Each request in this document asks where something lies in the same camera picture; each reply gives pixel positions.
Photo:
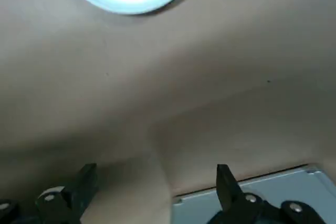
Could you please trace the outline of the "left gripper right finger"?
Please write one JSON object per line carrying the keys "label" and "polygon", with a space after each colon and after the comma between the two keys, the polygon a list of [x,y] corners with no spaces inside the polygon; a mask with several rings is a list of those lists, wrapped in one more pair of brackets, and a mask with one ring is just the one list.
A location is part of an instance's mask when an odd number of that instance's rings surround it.
{"label": "left gripper right finger", "polygon": [[221,211],[208,223],[323,223],[320,215],[308,204],[286,200],[279,208],[253,193],[245,193],[226,164],[216,169],[216,193]]}

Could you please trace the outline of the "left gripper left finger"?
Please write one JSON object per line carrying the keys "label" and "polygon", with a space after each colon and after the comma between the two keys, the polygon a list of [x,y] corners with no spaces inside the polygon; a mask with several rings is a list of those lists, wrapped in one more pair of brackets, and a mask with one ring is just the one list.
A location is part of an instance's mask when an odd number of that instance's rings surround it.
{"label": "left gripper left finger", "polygon": [[81,223],[97,191],[97,164],[85,164],[65,186],[42,192],[28,213],[18,201],[1,199],[1,223]]}

